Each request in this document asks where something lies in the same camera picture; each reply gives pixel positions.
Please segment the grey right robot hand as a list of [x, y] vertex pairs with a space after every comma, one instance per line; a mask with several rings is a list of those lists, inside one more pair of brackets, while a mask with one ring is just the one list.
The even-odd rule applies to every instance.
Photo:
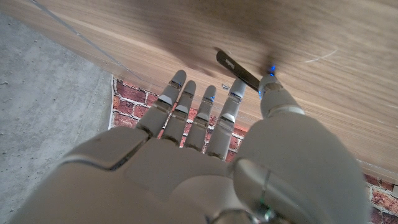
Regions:
[[[276, 79], [259, 82], [262, 119], [231, 162], [229, 139], [245, 82], [237, 79], [205, 151], [212, 97], [182, 136], [191, 87], [180, 70], [135, 128], [70, 151], [12, 223], [366, 223], [356, 159]], [[178, 96], [184, 102], [172, 107]]]

